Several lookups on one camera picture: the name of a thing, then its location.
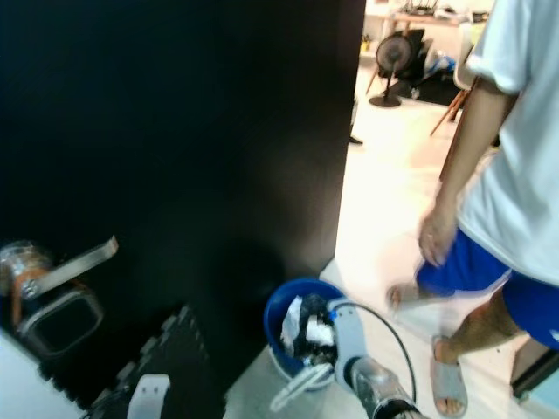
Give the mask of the silver rimmed door lock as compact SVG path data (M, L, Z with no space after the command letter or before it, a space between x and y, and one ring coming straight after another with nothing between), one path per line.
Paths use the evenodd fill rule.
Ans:
M103 308L88 288L61 287L27 300L15 332L37 358L56 358L91 336L103 319Z

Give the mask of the person in white shirt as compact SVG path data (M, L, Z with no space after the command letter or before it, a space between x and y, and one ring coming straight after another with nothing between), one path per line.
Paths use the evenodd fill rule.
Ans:
M490 291L447 362L521 335L559 352L559 0L495 0L411 284L427 303Z

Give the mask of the wooden desk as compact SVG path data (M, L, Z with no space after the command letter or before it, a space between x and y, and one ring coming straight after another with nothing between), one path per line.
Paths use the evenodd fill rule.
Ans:
M381 20L380 29L386 32L410 31L412 25L443 25L459 27L464 24L486 23L490 17L488 10L464 10L456 13L435 12L432 15L406 13L402 5L371 3L366 5L366 18Z

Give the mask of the white paper trash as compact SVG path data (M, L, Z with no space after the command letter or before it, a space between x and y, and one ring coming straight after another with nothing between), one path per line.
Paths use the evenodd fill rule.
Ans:
M316 366L316 364L322 363L332 363L336 360L336 355L338 355L338 350L336 350L335 345L335 331L333 331L333 321L330 318L330 311L328 311L328 319L331 323L331 354L330 360L327 361L308 361L300 356L300 305L302 305L303 299L324 299L318 294L307 294L302 296L296 296L292 300L291 304L288 305L287 311L285 313L285 318L282 323L282 331L280 331L280 339L285 348L285 352L291 355L293 359L299 360L307 366Z

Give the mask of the white chair with wooden legs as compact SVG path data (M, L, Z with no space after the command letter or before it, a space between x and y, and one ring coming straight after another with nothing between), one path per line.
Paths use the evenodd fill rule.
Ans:
M463 23L459 25L460 31L460 53L458 63L452 71L452 81L459 89L458 94L452 99L447 111L438 120L435 127L431 129L430 135L434 135L443 125L455 123L460 113L463 112L465 101L471 94L475 80L475 73L466 68L466 61L471 57L475 45L486 29L486 23Z

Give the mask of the black standing fan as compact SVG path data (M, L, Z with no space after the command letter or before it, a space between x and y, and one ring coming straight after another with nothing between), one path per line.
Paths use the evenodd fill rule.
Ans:
M394 108L402 105L402 100L391 91L394 79L401 71L407 71L415 56L411 41L405 35L391 35L381 41L376 48L376 70L387 73L386 87L378 96L372 96L369 104L381 108Z

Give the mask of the black door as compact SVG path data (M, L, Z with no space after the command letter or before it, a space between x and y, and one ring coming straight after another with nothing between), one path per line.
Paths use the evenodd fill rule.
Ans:
M41 372L79 410L177 308L169 419L218 419L268 296L335 255L367 0L1 0L3 244L115 238Z

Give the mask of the black interlocking foam mat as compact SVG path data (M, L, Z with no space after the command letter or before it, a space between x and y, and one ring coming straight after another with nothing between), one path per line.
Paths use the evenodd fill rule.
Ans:
M221 390L213 387L209 360L195 315L183 305L117 371L79 419L127 419L129 399L145 374L170 376L162 419L221 419L226 406Z

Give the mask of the grey sandal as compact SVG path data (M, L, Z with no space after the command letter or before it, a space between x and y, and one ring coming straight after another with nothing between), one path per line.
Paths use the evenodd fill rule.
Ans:
M391 285L386 292L386 306L391 311L409 310L422 306L427 300L428 296L416 284Z
M446 341L445 336L432 339L432 401L440 415L448 419L460 419L468 408L467 390L459 361L447 362L442 355Z

